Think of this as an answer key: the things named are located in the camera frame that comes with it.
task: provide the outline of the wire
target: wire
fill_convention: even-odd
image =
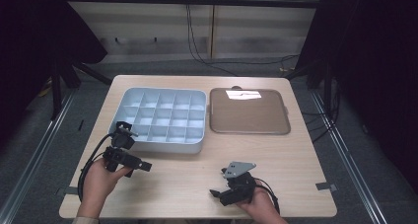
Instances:
[[[333,109],[331,110],[332,111],[331,124],[326,129],[326,131],[324,131],[322,134],[320,134],[317,138],[313,139],[313,143],[317,142],[321,137],[323,137],[327,132],[329,132],[330,130],[332,130],[335,127],[338,116],[339,116],[340,102],[341,102],[341,88],[340,88],[339,84],[337,83],[334,98],[332,100]]]
[[[77,192],[78,192],[80,201],[83,201],[83,185],[84,185],[84,180],[86,178],[86,175],[89,172],[89,169],[90,169],[90,167],[92,167],[92,165],[95,162],[95,160],[102,155],[102,153],[101,153],[98,156],[96,156],[96,153],[98,152],[98,150],[102,146],[102,144],[109,137],[112,137],[113,135],[114,135],[113,133],[110,133],[110,134],[107,134],[104,138],[102,138],[102,140],[99,142],[98,146],[96,146],[96,148],[93,151],[93,153],[90,156],[90,158],[87,160],[86,165],[84,165],[84,168],[81,170],[81,174],[80,174],[79,181],[78,181],[78,184],[77,184]]]
[[[188,49],[189,49],[189,51],[190,51],[190,54],[191,54],[191,56],[194,58],[194,60],[196,60],[197,62],[199,62],[199,63],[202,63],[202,64],[205,64],[206,66],[209,66],[209,67],[212,67],[212,68],[216,68],[216,69],[219,69],[219,70],[222,70],[222,71],[224,71],[224,72],[226,72],[226,73],[228,73],[228,74],[232,74],[232,75],[234,75],[234,76],[239,76],[239,75],[237,75],[236,73],[233,73],[233,72],[231,72],[231,71],[229,71],[229,70],[226,70],[226,69],[224,69],[224,68],[221,68],[221,67],[216,67],[216,66],[214,66],[215,64],[249,64],[249,65],[269,65],[269,64],[281,64],[281,68],[282,68],[282,74],[281,74],[281,76],[280,77],[283,77],[283,75],[284,75],[284,64],[283,64],[283,62],[285,62],[285,61],[287,61],[287,60],[290,60],[290,59],[292,59],[292,58],[295,58],[295,57],[299,57],[300,56],[300,54],[293,54],[293,55],[286,55],[286,56],[284,56],[284,57],[282,57],[280,60],[275,60],[275,61],[269,61],[269,62],[244,62],[244,61],[218,61],[218,62],[207,62],[207,61],[205,61],[201,56],[200,56],[200,54],[199,54],[199,51],[198,51],[198,49],[197,49],[197,45],[196,45],[196,41],[195,41],[195,38],[194,38],[194,31],[193,31],[193,26],[192,26],[192,24],[191,24],[191,12],[190,12],[190,6],[189,5],[186,5],[186,12],[187,12],[187,41],[188,41]],[[192,50],[192,47],[191,47],[191,44],[193,44],[193,46],[194,46],[194,51],[195,51],[195,53],[196,53],[196,55],[197,55],[197,57],[196,57],[196,55],[193,53],[193,50]]]
[[[267,188],[267,187],[264,187],[264,186],[255,185],[256,187],[261,187],[261,188],[265,189],[268,192],[268,194],[270,194],[271,200],[273,200],[273,203],[274,203],[274,207],[275,207],[276,211],[280,214],[279,201],[278,201],[277,196],[274,194],[273,189],[264,180],[262,180],[260,178],[254,178],[254,179],[263,182],[268,187]]]
[[[359,7],[359,5],[360,5],[360,0],[356,0],[356,3],[354,4],[354,6],[350,10],[348,23],[344,28],[344,31],[343,31],[343,34],[342,34],[342,39],[336,47],[335,55],[337,55],[338,52],[341,50],[343,42],[347,38],[348,30],[350,28],[351,23],[353,22],[355,13],[356,13],[357,8]],[[339,116],[339,104],[340,104],[340,88],[339,88],[339,85],[337,84],[337,91],[336,91],[335,97],[334,97],[334,106],[336,107],[336,110],[332,115],[333,123],[326,129],[325,132],[323,132],[319,137],[314,139],[313,143],[318,141],[323,135],[326,134],[326,132],[328,132],[329,130],[331,130],[335,126],[335,123],[336,123],[336,121],[338,119],[338,116]]]
[[[325,125],[323,124],[323,125],[321,125],[321,126],[319,126],[319,127],[312,128],[312,129],[310,129],[310,130],[308,130],[308,131],[309,131],[309,132],[313,132],[313,131],[316,131],[316,130],[322,129],[324,126],[325,126]]]
[[[319,119],[319,117],[315,117],[315,118],[313,118],[313,119],[309,120],[308,122],[305,122],[305,124],[306,124],[306,125],[308,125],[308,124],[310,124],[310,123],[315,122],[315,121],[316,121],[316,120],[318,120],[318,119]]]

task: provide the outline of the wooden table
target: wooden table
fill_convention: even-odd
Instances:
[[[86,149],[74,174],[77,185],[80,169],[100,140],[107,134],[124,92],[129,88],[179,88],[202,90],[241,86],[247,89],[274,89],[280,92],[289,112],[292,130],[287,135],[220,134],[206,129],[198,154],[134,153],[153,164],[150,173],[137,170],[122,178],[107,198],[101,218],[248,218],[234,205],[223,206],[209,192],[226,189],[221,169],[232,161],[251,162],[254,177],[264,179],[279,198],[284,217],[331,217],[336,207],[329,190],[317,190],[326,182],[301,111],[286,79],[202,76],[134,76],[114,78]],[[76,216],[77,195],[66,195],[60,208],[64,218]]]

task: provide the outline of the black cable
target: black cable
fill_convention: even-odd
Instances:
[[[81,170],[81,174],[80,174],[79,181],[77,184],[77,192],[78,192],[80,201],[83,201],[83,185],[84,185],[84,180],[86,178],[86,175],[89,172],[89,169],[90,167],[92,167],[95,160],[101,155],[100,154],[96,156],[96,153],[98,152],[102,144],[105,142],[105,140],[107,140],[109,137],[112,137],[113,135],[114,135],[113,133],[110,133],[110,134],[107,134],[104,138],[102,138],[102,140],[99,142],[98,146],[96,146],[90,158],[87,160],[86,165],[84,165],[84,168]]]
[[[350,10],[350,17],[349,17],[348,23],[344,28],[344,31],[343,31],[343,34],[342,34],[342,39],[336,47],[335,55],[337,55],[338,52],[342,48],[342,44],[343,44],[345,38],[347,37],[348,30],[350,28],[350,25],[351,25],[353,19],[354,19],[355,13],[356,13],[357,8],[359,7],[359,5],[360,5],[360,0],[356,0],[356,3],[354,4],[352,9]],[[335,123],[336,123],[336,121],[338,119],[338,116],[339,116],[339,104],[340,104],[340,88],[339,88],[339,85],[337,84],[337,92],[335,93],[335,97],[334,97],[334,106],[336,107],[336,110],[335,110],[335,113],[332,115],[333,123],[326,129],[326,131],[323,134],[321,134],[319,137],[314,139],[313,143],[318,141],[324,134],[326,134],[326,132],[328,132],[330,129],[332,129],[335,126]]]
[[[267,187],[264,186],[260,186],[260,185],[256,185],[256,187],[261,187],[265,190],[267,190],[268,194],[270,194],[271,196],[271,200],[273,200],[273,204],[274,204],[274,208],[276,209],[276,211],[280,214],[280,206],[279,206],[279,199],[277,198],[277,196],[274,194],[273,189],[268,185],[267,182],[265,182],[264,180],[260,179],[260,178],[254,178],[255,180],[261,181],[262,183],[264,183]]]
[[[197,50],[196,41],[194,40],[194,32],[193,32],[193,26],[191,24],[191,14],[190,14],[190,6],[189,5],[186,5],[186,12],[187,12],[187,41],[188,41],[188,49],[190,51],[191,56],[194,58],[194,60],[196,60],[197,62],[202,63],[202,64],[204,64],[206,66],[209,66],[209,67],[212,67],[212,68],[216,68],[216,69],[222,70],[222,71],[224,71],[224,72],[226,72],[228,74],[231,74],[231,75],[234,75],[234,76],[238,77],[237,74],[235,74],[235,73],[233,73],[231,71],[228,71],[228,70],[223,69],[223,68],[220,68],[220,67],[215,67],[215,66],[211,65],[210,63],[207,63],[200,56],[199,51]],[[190,33],[191,33],[191,39],[192,39],[192,42],[193,42],[193,45],[194,45],[194,49],[196,51],[196,54],[197,54],[198,58],[196,58],[196,56],[193,53],[193,50],[191,49],[191,45],[190,45]]]
[[[276,197],[276,195],[274,195],[274,193],[267,187],[264,187],[261,185],[255,185],[255,186],[263,188],[264,190],[268,192],[268,194],[270,194],[271,200],[273,201],[273,204],[274,204],[274,208],[276,209],[277,213],[280,214],[280,206],[279,206],[279,201],[278,201],[279,199]]]
[[[329,132],[331,129],[333,129],[336,125],[338,116],[339,116],[339,107],[340,107],[340,101],[341,101],[341,88],[339,87],[339,84],[336,86],[336,91],[334,94],[334,98],[332,100],[333,102],[333,109],[332,111],[332,118],[331,123],[329,127],[324,131],[322,134],[320,134],[317,138],[313,139],[313,143],[317,142],[321,137],[323,137],[327,132]]]
[[[325,124],[323,124],[323,125],[321,125],[321,126],[319,126],[319,127],[316,127],[316,128],[309,129],[309,130],[308,130],[308,132],[313,132],[313,131],[316,131],[316,130],[322,129],[324,126],[325,126]]]
[[[313,122],[315,122],[316,120],[318,120],[319,119],[319,117],[315,117],[315,118],[313,118],[313,119],[311,119],[311,120],[309,120],[308,122],[305,122],[305,125],[308,125],[308,124],[310,124],[310,123],[313,123]]]
[[[228,71],[226,69],[220,68],[220,67],[216,67],[213,66],[214,64],[251,64],[251,65],[268,65],[268,64],[277,64],[280,63],[282,65],[282,68],[284,68],[283,62],[290,60],[292,58],[298,57],[300,56],[300,54],[293,54],[293,55],[286,55],[284,57],[282,57],[280,60],[275,60],[275,61],[270,61],[270,62],[241,62],[241,61],[221,61],[221,62],[207,62],[205,61],[199,54],[199,51],[197,50],[197,45],[196,45],[196,41],[194,39],[194,31],[193,31],[193,26],[191,24],[191,12],[190,12],[190,6],[186,5],[186,13],[187,13],[187,41],[188,41],[188,49],[190,51],[191,56],[194,58],[194,60],[196,60],[199,63],[205,64],[206,66],[212,67],[212,68],[216,68],[219,70],[222,70],[226,73],[232,74],[234,76],[237,76],[237,74]],[[194,51],[197,54],[197,57],[194,55],[193,50],[191,48],[191,42],[190,42],[190,34],[191,34],[191,42],[193,43],[194,46]]]
[[[312,68],[314,68],[315,66],[317,66],[320,62],[321,62],[321,60],[315,59],[311,63],[309,63],[307,65],[304,65],[303,67],[299,67],[299,68],[295,69],[293,72],[291,72],[290,74],[286,75],[285,78],[288,79],[289,81],[291,81],[291,80],[293,80],[296,77],[299,77],[299,76],[304,75],[304,74],[308,74],[308,72]]]

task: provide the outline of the metal bracket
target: metal bracket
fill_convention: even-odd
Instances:
[[[77,195],[78,191],[76,187],[60,187],[55,195],[57,196],[65,196],[65,194],[73,194],[73,195]]]
[[[229,179],[239,177],[255,167],[256,165],[254,163],[232,162],[225,171],[224,178]]]
[[[318,183],[318,184],[315,184],[315,185],[316,185],[317,190],[329,189],[330,192],[334,192],[334,191],[338,190],[337,186],[334,185],[334,184]]]

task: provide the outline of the light blue compartment tray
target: light blue compartment tray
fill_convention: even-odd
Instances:
[[[186,89],[131,88],[120,102],[108,132],[118,121],[132,124],[131,151],[196,154],[202,149],[207,96]]]

